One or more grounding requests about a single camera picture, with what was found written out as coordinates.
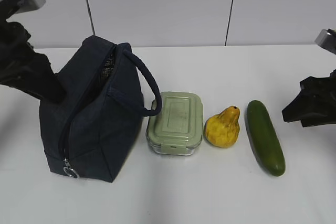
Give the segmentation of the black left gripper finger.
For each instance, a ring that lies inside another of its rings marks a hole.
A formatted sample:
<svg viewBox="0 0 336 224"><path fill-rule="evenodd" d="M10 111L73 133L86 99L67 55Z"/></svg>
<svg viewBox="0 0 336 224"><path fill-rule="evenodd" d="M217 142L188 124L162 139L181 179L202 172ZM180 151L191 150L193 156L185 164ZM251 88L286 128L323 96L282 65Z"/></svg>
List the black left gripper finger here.
<svg viewBox="0 0 336 224"><path fill-rule="evenodd" d="M40 100L61 103L66 97L66 91L60 84L50 63L33 64L27 71L26 92Z"/></svg>

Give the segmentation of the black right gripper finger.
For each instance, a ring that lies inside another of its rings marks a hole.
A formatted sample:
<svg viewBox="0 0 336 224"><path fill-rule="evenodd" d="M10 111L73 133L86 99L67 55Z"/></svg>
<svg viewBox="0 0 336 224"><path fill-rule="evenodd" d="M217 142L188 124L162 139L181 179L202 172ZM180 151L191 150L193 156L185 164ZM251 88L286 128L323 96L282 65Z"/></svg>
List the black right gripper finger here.
<svg viewBox="0 0 336 224"><path fill-rule="evenodd" d="M301 116L300 121L303 127L335 124L335 114L306 113Z"/></svg>
<svg viewBox="0 0 336 224"><path fill-rule="evenodd" d="M331 105L317 96L305 94L303 91L295 97L283 110L282 117L285 122L300 121L306 113L331 114Z"/></svg>

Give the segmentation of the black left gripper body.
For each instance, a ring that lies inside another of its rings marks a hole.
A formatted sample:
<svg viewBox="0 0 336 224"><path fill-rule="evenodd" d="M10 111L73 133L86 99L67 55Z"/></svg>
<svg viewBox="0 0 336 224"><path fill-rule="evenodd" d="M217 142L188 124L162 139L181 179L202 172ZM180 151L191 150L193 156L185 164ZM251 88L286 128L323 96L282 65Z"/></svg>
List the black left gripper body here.
<svg viewBox="0 0 336 224"><path fill-rule="evenodd" d="M50 88L50 61L34 51L18 22L1 22L1 84L16 89Z"/></svg>

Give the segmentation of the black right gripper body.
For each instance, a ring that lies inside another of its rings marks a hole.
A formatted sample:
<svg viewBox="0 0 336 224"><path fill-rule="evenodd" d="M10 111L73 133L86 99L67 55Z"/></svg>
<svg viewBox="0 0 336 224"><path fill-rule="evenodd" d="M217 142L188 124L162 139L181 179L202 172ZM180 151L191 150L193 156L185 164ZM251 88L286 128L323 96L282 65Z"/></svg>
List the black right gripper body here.
<svg viewBox="0 0 336 224"><path fill-rule="evenodd" d="M300 82L301 90L326 102L335 102L335 70L328 77L309 76Z"/></svg>

